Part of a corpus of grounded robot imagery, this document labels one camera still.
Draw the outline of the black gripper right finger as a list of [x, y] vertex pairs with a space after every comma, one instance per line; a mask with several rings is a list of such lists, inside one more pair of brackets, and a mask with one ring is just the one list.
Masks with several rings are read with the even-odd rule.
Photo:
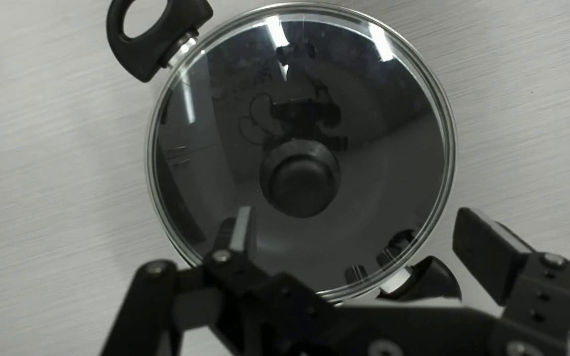
[[570, 356], [570, 259], [471, 208], [457, 212], [453, 251], [502, 308], [488, 336], [492, 356]]

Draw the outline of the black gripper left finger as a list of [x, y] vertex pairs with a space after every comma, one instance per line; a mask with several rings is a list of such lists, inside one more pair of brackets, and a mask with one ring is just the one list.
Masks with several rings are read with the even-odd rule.
[[332, 306], [290, 275], [267, 275], [235, 249], [241, 217], [219, 223], [199, 267], [170, 259], [136, 269], [100, 356], [188, 356], [190, 330], [209, 328], [233, 356], [338, 356]]

